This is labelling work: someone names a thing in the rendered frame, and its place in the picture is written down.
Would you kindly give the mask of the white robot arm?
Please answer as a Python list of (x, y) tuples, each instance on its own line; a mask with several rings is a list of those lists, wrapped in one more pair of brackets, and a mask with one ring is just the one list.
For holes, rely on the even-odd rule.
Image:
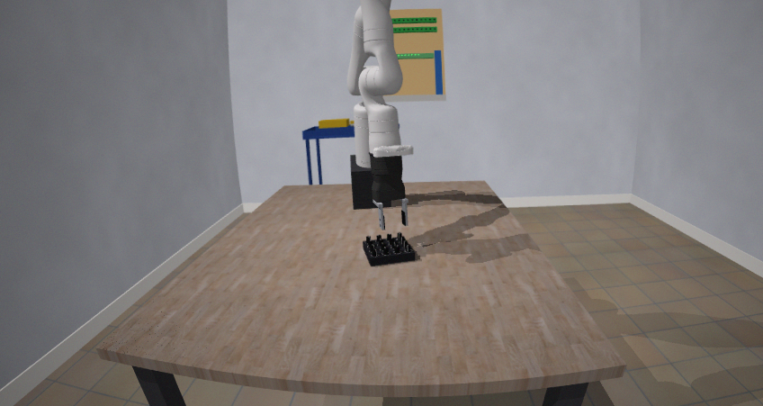
[[(347, 88), (351, 95), (363, 99), (354, 107), (355, 156), (359, 167), (371, 168), (369, 132), (399, 130), (396, 107), (386, 104), (382, 97), (398, 93), (403, 82), (394, 49), (390, 3), (391, 0), (360, 0), (361, 6), (355, 13)], [(379, 66), (364, 66), (370, 56), (377, 58)]]

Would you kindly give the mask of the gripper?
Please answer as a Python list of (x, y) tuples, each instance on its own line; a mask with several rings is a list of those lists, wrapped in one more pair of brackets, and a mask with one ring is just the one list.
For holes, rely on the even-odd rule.
[(373, 203), (378, 206), (381, 230), (385, 230), (382, 202), (392, 200), (401, 200), (402, 224), (408, 226), (408, 199), (401, 180), (402, 156), (413, 155), (413, 147), (401, 146), (399, 131), (387, 131), (369, 132), (369, 149), (373, 174)]

